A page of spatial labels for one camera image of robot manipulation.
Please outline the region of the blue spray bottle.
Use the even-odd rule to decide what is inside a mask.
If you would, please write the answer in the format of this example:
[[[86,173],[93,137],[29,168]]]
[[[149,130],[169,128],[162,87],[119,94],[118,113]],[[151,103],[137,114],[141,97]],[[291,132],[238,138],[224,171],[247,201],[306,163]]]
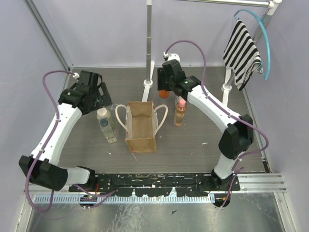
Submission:
[[[159,96],[163,99],[166,99],[170,96],[170,92],[167,90],[160,90],[159,91]]]

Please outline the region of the cream cap green bottle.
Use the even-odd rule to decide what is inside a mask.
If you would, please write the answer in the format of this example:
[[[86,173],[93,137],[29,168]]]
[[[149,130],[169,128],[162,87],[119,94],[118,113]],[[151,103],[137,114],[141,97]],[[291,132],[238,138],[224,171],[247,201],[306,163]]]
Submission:
[[[102,118],[106,118],[108,116],[108,110],[103,107],[97,110],[97,119],[100,120]]]

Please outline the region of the clear bottle dark cap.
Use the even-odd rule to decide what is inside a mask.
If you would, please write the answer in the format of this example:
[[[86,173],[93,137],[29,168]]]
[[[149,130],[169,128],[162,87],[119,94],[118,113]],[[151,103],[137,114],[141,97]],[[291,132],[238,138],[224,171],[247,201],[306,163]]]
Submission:
[[[104,117],[97,116],[97,119],[100,125],[101,132],[104,135],[107,142],[109,144],[116,143],[117,139],[110,118],[107,116]]]

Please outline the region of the pink cap orange bottle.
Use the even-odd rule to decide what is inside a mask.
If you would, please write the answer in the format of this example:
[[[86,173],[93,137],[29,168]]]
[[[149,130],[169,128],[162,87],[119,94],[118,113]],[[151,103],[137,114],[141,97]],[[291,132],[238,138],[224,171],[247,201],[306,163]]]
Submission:
[[[174,125],[181,126],[183,124],[185,112],[187,109],[187,102],[184,99],[179,99],[176,103],[176,109],[174,114]]]

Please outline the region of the white bottle grey cap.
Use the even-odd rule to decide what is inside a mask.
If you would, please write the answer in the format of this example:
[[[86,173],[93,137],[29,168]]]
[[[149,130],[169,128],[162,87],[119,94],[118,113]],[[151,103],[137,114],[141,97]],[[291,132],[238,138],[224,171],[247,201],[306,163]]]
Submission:
[[[182,99],[180,96],[175,97],[175,106],[177,106],[178,102]]]

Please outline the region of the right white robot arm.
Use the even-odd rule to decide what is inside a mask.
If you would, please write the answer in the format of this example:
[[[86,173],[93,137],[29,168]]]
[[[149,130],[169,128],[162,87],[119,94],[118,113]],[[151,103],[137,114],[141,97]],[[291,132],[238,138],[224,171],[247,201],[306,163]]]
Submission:
[[[172,59],[157,70],[157,89],[173,91],[201,110],[222,133],[218,147],[219,161],[211,172],[211,184],[216,190],[228,186],[234,165],[253,143],[253,120],[241,116],[216,99],[195,76],[186,76],[179,61]]]

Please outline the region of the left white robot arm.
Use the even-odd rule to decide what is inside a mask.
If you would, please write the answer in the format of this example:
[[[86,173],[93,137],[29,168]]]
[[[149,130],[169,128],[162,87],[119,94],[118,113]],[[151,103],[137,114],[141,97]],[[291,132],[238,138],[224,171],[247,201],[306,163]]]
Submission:
[[[85,191],[92,191],[97,185],[94,170],[82,166],[63,168],[58,163],[68,136],[81,116],[112,105],[112,100],[100,74],[81,71],[71,75],[77,82],[63,90],[58,101],[52,102],[56,113],[50,126],[31,154],[20,158],[19,166],[27,184],[54,191],[80,185]]]

